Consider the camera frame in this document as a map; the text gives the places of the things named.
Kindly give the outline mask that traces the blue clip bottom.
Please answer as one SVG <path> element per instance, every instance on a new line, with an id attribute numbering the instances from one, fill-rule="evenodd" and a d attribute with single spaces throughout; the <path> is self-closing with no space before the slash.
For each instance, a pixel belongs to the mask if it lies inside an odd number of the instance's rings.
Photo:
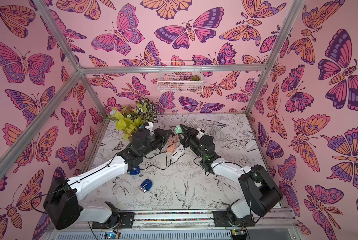
<path id="1" fill-rule="evenodd" d="M 140 185 L 140 190 L 145 193 L 145 192 L 148 192 L 151 187 L 153 186 L 153 183 L 151 180 L 149 179 L 146 179 L 143 181 L 143 183 Z"/>

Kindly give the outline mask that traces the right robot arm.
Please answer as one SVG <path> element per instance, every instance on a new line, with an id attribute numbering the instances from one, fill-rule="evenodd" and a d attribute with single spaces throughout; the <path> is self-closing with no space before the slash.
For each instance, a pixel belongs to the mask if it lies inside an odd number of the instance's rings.
<path id="1" fill-rule="evenodd" d="M 223 159 L 215 152 L 213 137 L 201 130 L 178 125 L 176 134 L 182 147 L 189 148 L 201 159 L 199 165 L 206 173 L 225 177 L 241 186 L 244 198 L 227 207 L 231 225 L 254 227 L 254 215 L 264 217 L 283 199 L 281 190 L 263 166 L 243 167 Z"/>

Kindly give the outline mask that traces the small succulent in basket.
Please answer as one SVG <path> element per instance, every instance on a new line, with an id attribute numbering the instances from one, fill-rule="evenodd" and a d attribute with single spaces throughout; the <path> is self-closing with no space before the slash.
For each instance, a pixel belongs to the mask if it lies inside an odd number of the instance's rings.
<path id="1" fill-rule="evenodd" d="M 193 81 L 193 82 L 198 82 L 198 81 L 200 81 L 201 80 L 201 77 L 200 76 L 192 76 L 191 77 L 191 81 Z"/>

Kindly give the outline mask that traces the orange power strip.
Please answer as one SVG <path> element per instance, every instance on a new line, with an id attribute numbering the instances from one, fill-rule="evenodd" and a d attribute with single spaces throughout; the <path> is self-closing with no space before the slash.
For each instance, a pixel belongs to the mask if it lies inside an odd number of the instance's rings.
<path id="1" fill-rule="evenodd" d="M 176 151 L 176 145 L 177 145 L 176 141 L 169 142 L 167 145 L 167 153 L 173 154 Z"/>

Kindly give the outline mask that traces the white power strip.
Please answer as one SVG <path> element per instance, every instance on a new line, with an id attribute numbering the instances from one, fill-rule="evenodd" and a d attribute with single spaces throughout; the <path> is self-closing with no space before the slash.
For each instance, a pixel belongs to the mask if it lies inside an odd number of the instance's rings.
<path id="1" fill-rule="evenodd" d="M 182 145 L 180 145 L 175 150 L 175 152 L 171 155 L 171 160 L 174 162 L 179 160 L 179 158 L 182 157 L 185 154 L 185 152 L 186 152 L 185 148 Z"/>

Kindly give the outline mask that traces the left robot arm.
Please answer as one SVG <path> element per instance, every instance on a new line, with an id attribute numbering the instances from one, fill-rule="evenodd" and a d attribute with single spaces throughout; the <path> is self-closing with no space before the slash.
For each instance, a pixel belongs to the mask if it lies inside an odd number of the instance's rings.
<path id="1" fill-rule="evenodd" d="M 140 128 L 132 135 L 132 142 L 106 163 L 69 179 L 53 180 L 43 207 L 54 227 L 63 230 L 76 222 L 117 227 L 121 217 L 112 203 L 85 206 L 82 200 L 102 184 L 136 168 L 149 153 L 162 149 L 172 134 L 172 130 Z"/>

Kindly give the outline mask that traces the potted green plant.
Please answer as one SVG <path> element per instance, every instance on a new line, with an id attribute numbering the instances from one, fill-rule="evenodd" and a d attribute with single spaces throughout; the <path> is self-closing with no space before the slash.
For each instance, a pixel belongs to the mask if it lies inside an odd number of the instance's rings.
<path id="1" fill-rule="evenodd" d="M 120 109 L 112 108 L 107 119 L 114 122 L 116 130 L 123 132 L 123 140 L 131 141 L 131 136 L 145 124 L 157 122 L 156 105 L 147 98 L 136 101 L 136 105 L 122 106 Z"/>

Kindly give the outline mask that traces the green charger adapter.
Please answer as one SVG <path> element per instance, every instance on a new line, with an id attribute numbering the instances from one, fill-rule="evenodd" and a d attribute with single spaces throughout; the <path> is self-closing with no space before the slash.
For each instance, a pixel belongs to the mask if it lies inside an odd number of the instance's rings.
<path id="1" fill-rule="evenodd" d="M 183 132 L 183 130 L 179 125 L 175 127 L 175 133 L 176 134 L 181 134 L 182 132 Z"/>

